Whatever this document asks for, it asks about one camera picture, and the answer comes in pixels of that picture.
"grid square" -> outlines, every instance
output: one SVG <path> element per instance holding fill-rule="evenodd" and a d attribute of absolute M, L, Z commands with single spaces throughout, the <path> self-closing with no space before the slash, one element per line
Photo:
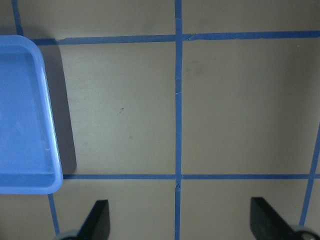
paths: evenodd
<path fill-rule="evenodd" d="M 185 42 L 184 174 L 307 174 L 320 119 L 317 39 Z"/>
<path fill-rule="evenodd" d="M 174 43 L 61 46 L 78 174 L 174 174 Z"/>
<path fill-rule="evenodd" d="M 315 0 L 183 0 L 183 33 L 311 31 L 320 28 Z"/>
<path fill-rule="evenodd" d="M 0 5 L 0 35 L 17 34 L 11 1 L 1 0 Z"/>
<path fill-rule="evenodd" d="M 312 188 L 312 194 L 310 198 L 310 204 L 308 208 L 308 213 L 305 219 L 305 226 L 311 228 L 317 234 L 320 233 L 319 225 L 319 199 L 320 199 L 320 179 L 315 179 Z"/>
<path fill-rule="evenodd" d="M 29 38 L 165 35 L 175 32 L 172 0 L 19 1 Z"/>
<path fill-rule="evenodd" d="M 173 239 L 174 189 L 174 180 L 66 180 L 54 194 L 60 231 L 79 229 L 95 201 L 108 199 L 108 239 Z"/>
<path fill-rule="evenodd" d="M 184 180 L 180 239 L 254 240 L 251 197 L 264 197 L 288 224 L 297 225 L 306 185 L 306 180 Z"/>
<path fill-rule="evenodd" d="M 0 195 L 0 239 L 43 240 L 54 236 L 47 195 Z"/>

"blue painter's tape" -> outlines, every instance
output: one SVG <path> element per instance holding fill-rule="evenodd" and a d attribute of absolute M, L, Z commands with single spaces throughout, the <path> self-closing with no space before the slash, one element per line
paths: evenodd
<path fill-rule="evenodd" d="M 174 193 L 174 239 L 180 239 L 181 183 L 176 183 Z"/>
<path fill-rule="evenodd" d="M 17 12 L 17 32 L 23 35 L 20 24 L 20 15 Z M 182 66 L 182 42 L 195 40 L 249 40 L 249 39 L 294 39 L 318 38 L 320 31 L 270 31 L 270 32 L 222 32 L 222 33 L 195 33 L 182 34 L 182 20 L 176 19 L 176 35 L 138 35 L 138 36 L 102 36 L 102 37 L 70 37 L 62 40 L 54 38 L 40 38 L 32 41 L 38 46 L 47 45 L 79 45 L 79 44 L 126 44 L 126 43 L 176 43 L 176 67 Z M 181 74 L 176 71 L 175 79 L 181 79 Z M 181 85 L 176 83 L 176 93 L 181 92 Z"/>
<path fill-rule="evenodd" d="M 184 174 L 183 180 L 308 179 L 308 174 Z"/>
<path fill-rule="evenodd" d="M 54 38 L 32 39 L 32 41 L 38 46 L 58 45 L 57 40 L 55 40 Z"/>
<path fill-rule="evenodd" d="M 184 41 L 319 38 L 320 31 L 258 31 L 184 34 Z"/>
<path fill-rule="evenodd" d="M 175 174 L 182 174 L 182 93 L 175 94 Z"/>
<path fill-rule="evenodd" d="M 58 234 L 60 234 L 60 229 L 59 229 L 59 224 L 58 224 L 54 195 L 48 194 L 48 200 L 49 200 L 49 206 L 50 206 L 50 210 L 51 210 L 54 232 L 55 232 L 55 235 L 58 235 Z"/>
<path fill-rule="evenodd" d="M 161 43 L 174 42 L 175 35 L 70 37 L 61 40 L 55 40 L 54 38 L 44 38 L 33 39 L 32 41 L 37 45 Z"/>
<path fill-rule="evenodd" d="M 175 9 L 175 200 L 174 240 L 180 240 L 181 179 L 182 179 L 182 0 L 174 1 Z"/>
<path fill-rule="evenodd" d="M 316 176 L 319 152 L 320 152 L 320 125 L 319 125 L 318 133 L 316 136 L 308 183 L 307 183 L 306 190 L 305 190 L 305 196 L 304 196 L 304 201 L 303 201 L 303 206 L 302 206 L 302 211 L 301 211 L 301 216 L 300 216 L 300 222 L 299 222 L 300 226 L 304 226 L 305 222 L 306 222 L 306 217 L 307 217 L 307 213 L 308 213 L 312 188 L 313 188 L 314 180 L 315 180 L 315 176 Z"/>
<path fill-rule="evenodd" d="M 24 31 L 21 26 L 20 13 L 19 13 L 19 9 L 18 9 L 18 0 L 11 0 L 11 5 L 12 5 L 12 10 L 13 10 L 16 34 L 23 36 Z"/>
<path fill-rule="evenodd" d="M 68 180 L 174 180 L 174 174 L 65 174 L 63 179 Z"/>

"blue tray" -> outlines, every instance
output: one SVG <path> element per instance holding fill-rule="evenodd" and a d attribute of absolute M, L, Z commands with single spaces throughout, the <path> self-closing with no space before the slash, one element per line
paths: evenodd
<path fill-rule="evenodd" d="M 62 182 L 42 54 L 23 36 L 0 36 L 0 194 L 50 194 Z"/>

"black plastic part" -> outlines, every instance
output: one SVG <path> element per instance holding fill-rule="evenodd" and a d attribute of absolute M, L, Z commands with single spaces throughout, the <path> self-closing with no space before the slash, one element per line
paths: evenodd
<path fill-rule="evenodd" d="M 107 240 L 110 234 L 110 218 L 108 200 L 95 202 L 91 212 L 86 218 L 77 240 Z"/>
<path fill-rule="evenodd" d="M 263 197 L 251 198 L 250 229 L 256 240 L 320 240 L 308 231 L 294 232 Z"/>

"blue plastic tray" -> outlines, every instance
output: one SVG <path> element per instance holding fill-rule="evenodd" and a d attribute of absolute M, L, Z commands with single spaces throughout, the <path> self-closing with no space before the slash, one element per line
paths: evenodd
<path fill-rule="evenodd" d="M 0 194 L 50 194 L 62 182 L 42 54 L 23 36 L 0 36 Z"/>

